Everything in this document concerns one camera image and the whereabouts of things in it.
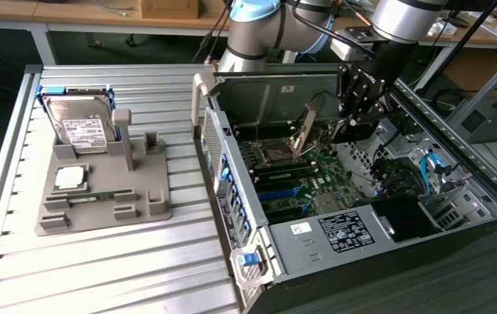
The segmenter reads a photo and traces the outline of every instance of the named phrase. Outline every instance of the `green circuit board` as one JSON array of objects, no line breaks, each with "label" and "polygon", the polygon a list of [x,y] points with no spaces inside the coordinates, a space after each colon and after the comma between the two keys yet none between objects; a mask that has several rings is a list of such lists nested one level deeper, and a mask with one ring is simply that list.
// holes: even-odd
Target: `green circuit board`
[{"label": "green circuit board", "polygon": [[[249,170],[295,164],[286,140],[279,138],[238,142]],[[364,197],[337,157],[330,156],[329,152],[326,147],[317,147],[301,157],[298,162],[315,162],[317,170],[307,177],[281,181],[273,185],[275,188],[265,192],[259,192],[258,184],[254,185],[259,196],[290,188],[298,190],[295,196],[261,200],[271,224],[349,209]]]}]

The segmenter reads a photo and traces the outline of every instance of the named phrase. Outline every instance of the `blue ram slot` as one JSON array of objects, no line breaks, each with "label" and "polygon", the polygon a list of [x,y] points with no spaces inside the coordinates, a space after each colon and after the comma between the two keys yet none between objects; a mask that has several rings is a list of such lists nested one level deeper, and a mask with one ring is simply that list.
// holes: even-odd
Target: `blue ram slot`
[{"label": "blue ram slot", "polygon": [[277,200],[279,198],[293,198],[299,193],[301,187],[287,188],[286,190],[275,191],[258,195],[261,201]]}]

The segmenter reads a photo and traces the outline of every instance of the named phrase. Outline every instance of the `desk leg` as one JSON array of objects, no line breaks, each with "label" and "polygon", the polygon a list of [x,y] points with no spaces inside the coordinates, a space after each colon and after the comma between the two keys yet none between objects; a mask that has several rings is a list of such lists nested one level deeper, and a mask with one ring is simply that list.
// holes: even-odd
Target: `desk leg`
[{"label": "desk leg", "polygon": [[413,90],[418,90],[422,88],[429,81],[430,77],[434,74],[434,71],[437,71],[438,67],[441,66],[442,62],[446,60],[448,56],[450,55],[452,50],[454,49],[456,44],[452,44],[450,46],[446,46],[442,48],[441,52],[438,53],[434,61],[430,64],[430,67],[428,68],[424,76],[420,79],[420,82],[417,83],[417,86],[413,88]]},{"label": "desk leg", "polygon": [[55,51],[52,50],[52,43],[48,34],[47,24],[35,23],[29,28],[35,46],[39,50],[40,60],[44,65],[56,65],[58,60]]},{"label": "desk leg", "polygon": [[282,63],[294,63],[297,59],[297,51],[285,50],[283,60]]}]

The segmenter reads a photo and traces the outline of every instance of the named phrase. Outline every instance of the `workbench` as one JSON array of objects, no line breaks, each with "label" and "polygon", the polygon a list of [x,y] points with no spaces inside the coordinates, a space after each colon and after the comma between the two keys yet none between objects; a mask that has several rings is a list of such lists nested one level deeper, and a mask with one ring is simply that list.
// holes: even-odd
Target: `workbench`
[{"label": "workbench", "polygon": [[[191,134],[193,76],[214,68],[95,65],[27,70],[0,151],[0,313],[238,313]],[[35,236],[55,138],[35,100],[37,84],[110,84],[116,108],[132,112],[130,136],[159,132],[170,220]]]},{"label": "workbench", "polygon": [[[134,5],[139,8],[139,0],[103,0],[103,3],[112,7]],[[201,0],[199,19],[160,19],[142,18],[139,10],[130,11],[128,17],[120,16],[99,8],[92,0],[68,0],[63,4],[40,3],[37,0],[0,0],[0,28],[29,31],[43,64],[55,65],[56,56],[50,42],[50,31],[205,36],[213,28],[222,10],[223,0]],[[473,23],[470,17],[465,16],[464,18],[470,24]],[[361,22],[357,18],[340,17],[334,21],[333,29],[358,25],[361,25]],[[433,76],[465,32],[466,29],[458,28],[454,35],[441,36],[436,45],[444,48],[416,88],[422,87]],[[229,32],[225,31],[222,36],[229,36]],[[434,39],[436,36],[428,36],[420,44],[430,46]],[[497,37],[487,30],[480,29],[473,34],[465,47],[497,49]],[[295,53],[287,52],[283,62],[294,62],[295,56]]]}]

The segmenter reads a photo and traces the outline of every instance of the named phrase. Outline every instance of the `box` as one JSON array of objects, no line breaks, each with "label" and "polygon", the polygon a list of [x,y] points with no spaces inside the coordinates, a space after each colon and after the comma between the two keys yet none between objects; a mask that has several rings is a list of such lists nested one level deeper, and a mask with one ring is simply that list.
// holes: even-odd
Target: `box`
[{"label": "box", "polygon": [[143,18],[198,18],[199,0],[140,0]]}]

